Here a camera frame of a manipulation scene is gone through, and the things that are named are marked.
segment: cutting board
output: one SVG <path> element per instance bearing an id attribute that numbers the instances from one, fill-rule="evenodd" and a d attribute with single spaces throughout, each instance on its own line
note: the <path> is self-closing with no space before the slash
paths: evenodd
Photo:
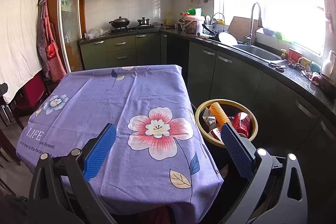
<path id="1" fill-rule="evenodd" d="M 250 19 L 245 17 L 233 17 L 231 24 L 228 28 L 228 32 L 232 34 L 235 39 L 239 41 L 244 41 L 245 36 L 249 34 L 250 28 Z M 255 31 L 258 30 L 258 21 L 256 19 L 253 20 L 253 27 L 252 27 L 252 41 L 251 43 L 254 44 L 255 41 Z"/>

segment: faucet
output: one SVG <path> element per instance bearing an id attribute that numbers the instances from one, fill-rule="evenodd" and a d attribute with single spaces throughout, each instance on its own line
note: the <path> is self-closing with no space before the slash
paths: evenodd
<path id="1" fill-rule="evenodd" d="M 255 2 L 252 6 L 252 12 L 251 12 L 251 19 L 250 19 L 250 28 L 249 28 L 249 34 L 247 36 L 245 36 L 245 40 L 244 40 L 244 44 L 250 46 L 251 42 L 252 42 L 252 28 L 253 28 L 253 10 L 255 5 L 258 5 L 259 8 L 259 18 L 258 18 L 258 28 L 263 28 L 263 22 L 261 20 L 261 8 L 260 8 L 260 4 L 258 2 Z"/>

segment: blue textured pad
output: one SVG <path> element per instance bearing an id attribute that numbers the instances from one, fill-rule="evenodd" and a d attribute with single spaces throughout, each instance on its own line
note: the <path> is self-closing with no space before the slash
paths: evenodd
<path id="1" fill-rule="evenodd" d="M 229 124 L 224 124 L 220 132 L 220 136 L 225 144 L 227 151 L 229 152 L 231 159 L 235 163 L 235 166 L 239 174 L 243 178 L 247 178 L 248 181 L 253 179 L 253 159 L 244 149 L 244 145 L 240 142 L 241 138 L 236 130 Z"/>
<path id="2" fill-rule="evenodd" d="M 116 140 L 116 134 L 116 127 L 113 124 L 109 125 L 86 157 L 83 175 L 87 181 L 98 174 L 100 167 Z"/>

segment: purple tablecloth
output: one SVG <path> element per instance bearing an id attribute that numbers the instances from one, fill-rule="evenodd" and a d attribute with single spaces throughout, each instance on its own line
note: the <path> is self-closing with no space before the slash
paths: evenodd
<path id="1" fill-rule="evenodd" d="M 168 205 L 177 223 L 198 223 L 223 179 L 195 124 L 178 66 L 66 75 L 29 118 L 17 154 L 34 170 L 43 152 L 67 155 L 108 122 L 117 127 L 117 138 L 90 184 L 110 213 Z"/>

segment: stainless steel sink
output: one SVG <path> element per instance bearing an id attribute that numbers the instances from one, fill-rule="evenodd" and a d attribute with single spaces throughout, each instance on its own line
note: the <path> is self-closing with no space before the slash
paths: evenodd
<path id="1" fill-rule="evenodd" d="M 261 59 L 265 62 L 281 63 L 284 61 L 280 56 L 277 56 L 256 46 L 233 45 L 233 47 L 238 48 L 240 51 L 252 55 L 253 57 Z"/>

